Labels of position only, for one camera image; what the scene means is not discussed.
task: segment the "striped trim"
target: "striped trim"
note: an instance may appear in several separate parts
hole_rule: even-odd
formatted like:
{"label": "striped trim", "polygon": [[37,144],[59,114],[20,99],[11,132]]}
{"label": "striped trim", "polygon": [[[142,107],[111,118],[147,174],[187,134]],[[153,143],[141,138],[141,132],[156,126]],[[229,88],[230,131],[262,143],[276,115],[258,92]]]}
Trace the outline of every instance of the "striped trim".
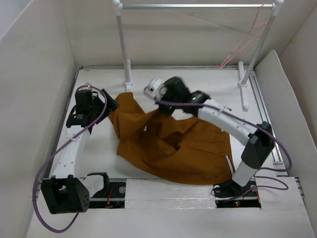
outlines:
{"label": "striped trim", "polygon": [[233,164],[231,163],[231,160],[230,160],[229,156],[226,155],[225,157],[226,157],[228,166],[229,166],[230,171],[231,171],[231,176],[233,176],[233,174],[234,174],[234,172],[235,172],[235,171],[234,171],[234,166],[233,166]]}

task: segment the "garment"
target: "garment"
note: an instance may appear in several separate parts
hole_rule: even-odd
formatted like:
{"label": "garment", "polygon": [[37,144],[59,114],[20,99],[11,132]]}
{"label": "garment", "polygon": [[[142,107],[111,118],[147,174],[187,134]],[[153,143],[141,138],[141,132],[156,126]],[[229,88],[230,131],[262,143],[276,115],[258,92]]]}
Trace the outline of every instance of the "garment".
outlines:
{"label": "garment", "polygon": [[229,134],[191,117],[175,120],[159,110],[145,113],[132,93],[115,99],[110,116],[119,138],[117,155],[159,178],[184,184],[217,184],[231,179]]}

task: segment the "white plastic fitting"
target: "white plastic fitting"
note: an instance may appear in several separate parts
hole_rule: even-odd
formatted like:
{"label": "white plastic fitting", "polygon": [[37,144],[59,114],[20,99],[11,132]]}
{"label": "white plastic fitting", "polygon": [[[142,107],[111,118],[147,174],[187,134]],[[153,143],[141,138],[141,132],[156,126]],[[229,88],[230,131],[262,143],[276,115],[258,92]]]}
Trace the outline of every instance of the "white plastic fitting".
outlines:
{"label": "white plastic fitting", "polygon": [[113,0],[113,6],[114,6],[114,11],[116,16],[121,16],[122,12],[122,3],[120,0]]}
{"label": "white plastic fitting", "polygon": [[284,0],[275,0],[274,1],[273,8],[272,8],[272,16],[277,16],[277,14],[280,11],[283,3],[284,3]]}

